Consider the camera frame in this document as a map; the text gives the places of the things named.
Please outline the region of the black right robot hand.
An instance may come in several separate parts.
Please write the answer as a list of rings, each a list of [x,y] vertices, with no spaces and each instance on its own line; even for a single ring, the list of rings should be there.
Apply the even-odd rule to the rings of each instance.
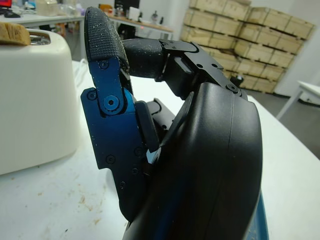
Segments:
[[[194,42],[121,40],[99,8],[84,18],[94,86],[81,102],[109,169],[125,240],[243,240],[261,195],[256,106]]]

